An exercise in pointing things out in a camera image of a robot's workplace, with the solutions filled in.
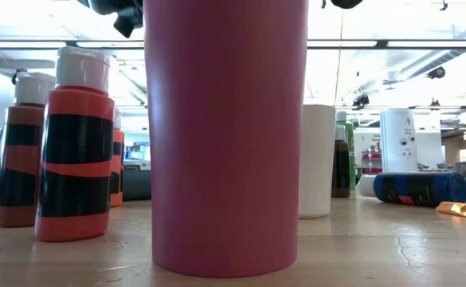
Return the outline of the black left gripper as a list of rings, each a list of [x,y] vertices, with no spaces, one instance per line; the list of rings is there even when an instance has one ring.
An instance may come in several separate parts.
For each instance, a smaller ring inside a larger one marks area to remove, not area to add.
[[[100,15],[117,13],[114,28],[125,38],[143,26],[142,0],[77,0]]]

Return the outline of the coral red paint bottle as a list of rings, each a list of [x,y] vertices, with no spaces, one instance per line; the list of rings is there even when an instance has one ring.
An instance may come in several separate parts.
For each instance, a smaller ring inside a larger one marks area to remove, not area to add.
[[[40,241],[94,238],[108,228],[115,114],[109,69],[100,52],[69,46],[57,52],[41,146]]]

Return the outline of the blue paint bottle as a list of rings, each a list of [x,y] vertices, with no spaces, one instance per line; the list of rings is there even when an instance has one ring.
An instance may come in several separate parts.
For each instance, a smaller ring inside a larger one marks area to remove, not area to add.
[[[437,207],[442,202],[466,203],[466,181],[457,172],[382,172],[362,175],[356,191],[381,202]]]

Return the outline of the black overhead frame bar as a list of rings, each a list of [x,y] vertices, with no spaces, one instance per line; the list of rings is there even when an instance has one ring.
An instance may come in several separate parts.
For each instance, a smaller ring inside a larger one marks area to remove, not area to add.
[[[64,46],[83,49],[101,50],[140,50],[144,47],[144,41],[98,41],[98,40],[0,40],[2,50],[53,50]],[[436,39],[426,41],[423,39],[323,39],[307,40],[307,49],[363,49],[363,50],[388,50],[388,49],[415,49],[415,50],[443,50],[466,49],[466,39]]]

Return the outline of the white round pillar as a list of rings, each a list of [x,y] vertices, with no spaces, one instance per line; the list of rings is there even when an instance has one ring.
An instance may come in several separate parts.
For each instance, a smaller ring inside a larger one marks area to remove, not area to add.
[[[410,109],[387,109],[380,114],[382,170],[417,170],[414,114]]]

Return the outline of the pink plastic cup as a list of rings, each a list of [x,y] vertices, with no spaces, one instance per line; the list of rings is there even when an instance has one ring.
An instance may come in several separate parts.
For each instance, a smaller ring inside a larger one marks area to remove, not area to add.
[[[296,261],[308,0],[143,0],[152,257],[247,277]]]

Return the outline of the red shelf unit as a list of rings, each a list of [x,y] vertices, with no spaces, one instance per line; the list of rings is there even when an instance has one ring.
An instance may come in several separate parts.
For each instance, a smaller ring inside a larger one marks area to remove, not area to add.
[[[361,171],[365,175],[376,175],[382,172],[382,154],[374,151],[361,153]]]

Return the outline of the green paint bottle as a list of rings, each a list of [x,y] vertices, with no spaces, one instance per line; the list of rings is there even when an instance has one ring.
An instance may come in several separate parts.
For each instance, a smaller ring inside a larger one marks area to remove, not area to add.
[[[345,111],[336,112],[336,123],[345,127],[349,152],[350,188],[355,189],[354,127],[352,123],[347,121],[347,113]]]

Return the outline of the terracotta paint bottle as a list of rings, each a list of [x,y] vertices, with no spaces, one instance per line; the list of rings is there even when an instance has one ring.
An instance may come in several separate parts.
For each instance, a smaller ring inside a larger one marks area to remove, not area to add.
[[[3,128],[0,227],[35,223],[45,105],[54,82],[44,73],[18,75],[14,104],[6,109]]]

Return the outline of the orange paint bottle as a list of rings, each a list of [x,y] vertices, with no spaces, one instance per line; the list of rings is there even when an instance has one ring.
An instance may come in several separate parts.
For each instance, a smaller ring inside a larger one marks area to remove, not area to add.
[[[123,204],[123,151],[124,132],[121,130],[121,112],[115,108],[113,146],[112,146],[112,171],[109,179],[110,207],[118,207]]]

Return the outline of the dark brown paint bottle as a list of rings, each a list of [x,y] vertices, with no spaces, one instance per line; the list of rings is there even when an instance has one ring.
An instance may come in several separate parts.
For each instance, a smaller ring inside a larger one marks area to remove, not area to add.
[[[350,160],[346,129],[343,125],[335,126],[335,146],[332,172],[332,198],[350,197]]]

